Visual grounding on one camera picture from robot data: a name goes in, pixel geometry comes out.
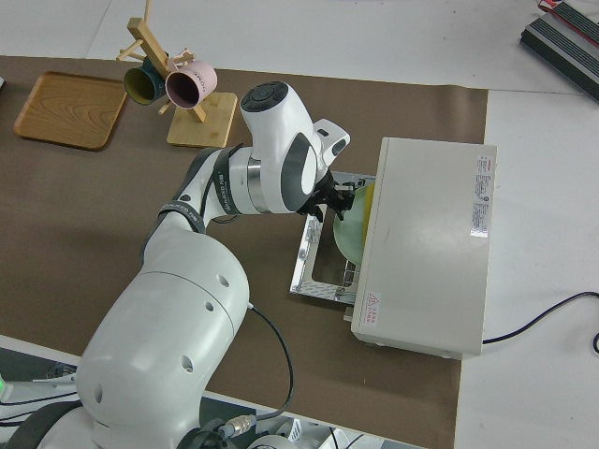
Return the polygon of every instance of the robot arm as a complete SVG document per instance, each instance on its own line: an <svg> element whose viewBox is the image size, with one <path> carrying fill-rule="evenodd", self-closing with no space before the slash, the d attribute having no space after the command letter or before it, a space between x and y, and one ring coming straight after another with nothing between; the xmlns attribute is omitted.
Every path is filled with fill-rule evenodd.
<svg viewBox="0 0 599 449"><path fill-rule="evenodd" d="M349 142L335 124L312 123L282 82L252 89L241 112L253 146L196 158L161 210L141 271L81 358L82 407L67 410L32 447L183 449L197 427L206 384L249 305L243 268L205 226L231 213L299 210ZM27 431L25 421L17 440Z"/></svg>

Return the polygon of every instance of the wooden mug tree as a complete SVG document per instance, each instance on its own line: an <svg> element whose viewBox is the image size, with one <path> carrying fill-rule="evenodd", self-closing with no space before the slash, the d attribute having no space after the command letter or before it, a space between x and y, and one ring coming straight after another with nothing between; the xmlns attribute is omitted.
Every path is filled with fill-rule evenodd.
<svg viewBox="0 0 599 449"><path fill-rule="evenodd" d="M160 76L166 79L170 73L168 56L148 26L151 8L152 0L146 0L143 18L129 19L127 30L136 40L126 49L120 50L116 59L123 61L125 58L133 58L143 61L147 57ZM137 48L141 48L146 55L135 53ZM174 62L185 65L194 61L194 58L194 53L185 49L181 55L174 58ZM193 109L175 107L167 142L186 147L225 147L237 101L237 96L233 93L212 92ZM168 101L158 113L164 114L170 105Z"/></svg>

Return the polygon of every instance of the green mug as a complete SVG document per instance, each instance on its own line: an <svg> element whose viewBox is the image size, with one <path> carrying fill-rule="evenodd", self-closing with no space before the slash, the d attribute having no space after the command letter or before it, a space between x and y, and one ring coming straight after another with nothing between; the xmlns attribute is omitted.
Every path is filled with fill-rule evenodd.
<svg viewBox="0 0 599 449"><path fill-rule="evenodd" d="M152 104L167 92L165 80L149 58L145 58L140 67L127 70L124 89L135 102L144 106Z"/></svg>

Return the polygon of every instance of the white tabletop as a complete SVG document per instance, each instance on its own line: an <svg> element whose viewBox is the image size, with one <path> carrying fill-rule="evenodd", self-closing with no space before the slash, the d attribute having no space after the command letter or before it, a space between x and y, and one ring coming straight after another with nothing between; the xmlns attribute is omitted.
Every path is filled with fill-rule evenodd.
<svg viewBox="0 0 599 449"><path fill-rule="evenodd" d="M599 21L598 2L570 3ZM0 7L1 54L113 59L144 1ZM156 0L150 25L167 51L220 68L490 89L491 338L599 289L599 107L519 45L539 14L534 0ZM462 363L457 448L596 446L597 303L580 299Z"/></svg>

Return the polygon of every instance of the cable connector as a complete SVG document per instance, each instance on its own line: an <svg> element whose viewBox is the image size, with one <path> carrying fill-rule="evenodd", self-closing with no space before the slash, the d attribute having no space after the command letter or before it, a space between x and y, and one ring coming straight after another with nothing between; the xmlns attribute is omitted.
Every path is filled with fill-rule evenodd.
<svg viewBox="0 0 599 449"><path fill-rule="evenodd" d="M218 432L224 439L235 438L247 432L256 425L256 416L245 414L236 418L229 419L219 427Z"/></svg>

